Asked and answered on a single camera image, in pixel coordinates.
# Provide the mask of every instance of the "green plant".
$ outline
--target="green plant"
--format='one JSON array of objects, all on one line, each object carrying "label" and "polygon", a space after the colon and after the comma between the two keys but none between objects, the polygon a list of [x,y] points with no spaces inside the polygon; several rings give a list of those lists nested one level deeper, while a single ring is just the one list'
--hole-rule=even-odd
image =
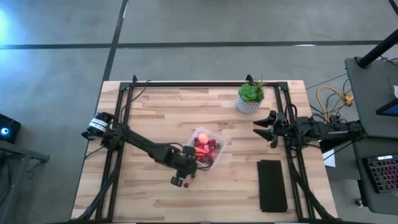
[{"label": "green plant", "polygon": [[262,80],[261,82],[255,80],[251,83],[245,83],[239,89],[239,95],[245,103],[260,102],[264,99],[263,85]]}]

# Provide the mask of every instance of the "concrete floor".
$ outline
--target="concrete floor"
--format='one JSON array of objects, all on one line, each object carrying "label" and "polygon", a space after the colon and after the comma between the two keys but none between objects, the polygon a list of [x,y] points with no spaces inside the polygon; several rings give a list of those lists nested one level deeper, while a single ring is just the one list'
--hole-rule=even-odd
[{"label": "concrete floor", "polygon": [[[122,0],[3,0],[0,44],[111,43]],[[120,43],[206,41],[382,40],[398,17],[387,0],[130,0]],[[373,45],[118,49],[110,80],[304,80],[312,86],[345,73],[344,59]],[[18,144],[51,154],[24,180],[15,223],[69,219],[109,49],[0,50],[0,113],[22,123]],[[398,55],[398,48],[384,56]],[[326,83],[340,89],[346,76]],[[318,87],[308,90],[312,105]],[[322,94],[323,100],[329,93]],[[344,108],[348,120],[355,106]],[[328,169],[339,217],[396,223],[358,208],[353,153]]]}]

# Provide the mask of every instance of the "computer keyboard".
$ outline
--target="computer keyboard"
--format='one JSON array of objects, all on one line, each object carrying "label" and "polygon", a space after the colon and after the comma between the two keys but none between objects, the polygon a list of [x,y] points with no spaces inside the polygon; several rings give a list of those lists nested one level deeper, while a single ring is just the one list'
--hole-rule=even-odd
[{"label": "computer keyboard", "polygon": [[398,154],[369,157],[364,161],[378,193],[398,190]]}]

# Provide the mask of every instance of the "wooden tabletop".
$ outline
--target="wooden tabletop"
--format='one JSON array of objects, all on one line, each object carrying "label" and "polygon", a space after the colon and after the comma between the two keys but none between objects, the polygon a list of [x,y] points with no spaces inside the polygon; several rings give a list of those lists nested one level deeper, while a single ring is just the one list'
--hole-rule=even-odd
[{"label": "wooden tabletop", "polygon": [[[304,82],[287,82],[298,115],[310,116]],[[119,82],[104,82],[98,111],[114,113],[118,89]],[[142,89],[134,88],[133,97]],[[270,110],[277,111],[274,89],[265,87],[265,91],[259,111],[242,114],[235,107],[238,87],[147,87],[131,106],[129,125],[133,131],[154,142],[186,144],[196,128],[204,127],[225,138],[227,146],[218,163],[209,171],[198,170],[185,189],[170,184],[175,175],[173,169],[156,164],[145,152],[125,144],[114,222],[296,221],[283,140],[271,149],[269,142],[252,131],[258,128],[253,125],[254,120],[264,119]],[[99,143],[91,142],[87,153],[99,148]],[[303,157],[311,190],[337,217],[320,150],[308,147],[303,150]],[[72,218],[81,215],[98,193],[105,158],[104,149],[85,161]],[[286,213],[261,212],[256,165],[261,159],[282,162]],[[300,198],[307,217],[301,190]],[[108,209],[107,199],[109,193],[104,211]]]}]

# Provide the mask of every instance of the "clear plastic container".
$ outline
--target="clear plastic container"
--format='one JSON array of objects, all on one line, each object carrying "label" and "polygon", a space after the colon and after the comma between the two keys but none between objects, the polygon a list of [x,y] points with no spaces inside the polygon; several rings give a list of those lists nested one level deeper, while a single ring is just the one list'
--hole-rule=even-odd
[{"label": "clear plastic container", "polygon": [[[220,156],[222,155],[225,146],[226,146],[226,140],[223,139],[222,137],[216,135],[215,133],[212,133],[211,131],[207,130],[206,128],[203,127],[199,127],[195,130],[195,132],[193,133],[192,137],[189,139],[188,141],[188,146],[193,146],[195,147],[195,138],[199,136],[199,134],[201,133],[205,133],[209,136],[209,139],[215,139],[217,143],[220,143],[220,148],[219,149],[215,149],[213,152],[216,153],[216,156],[214,158],[214,162],[211,165],[210,169],[213,168],[218,160],[220,159]],[[202,166],[207,166],[207,164],[204,164],[200,161],[198,161],[199,164],[201,164]]]}]

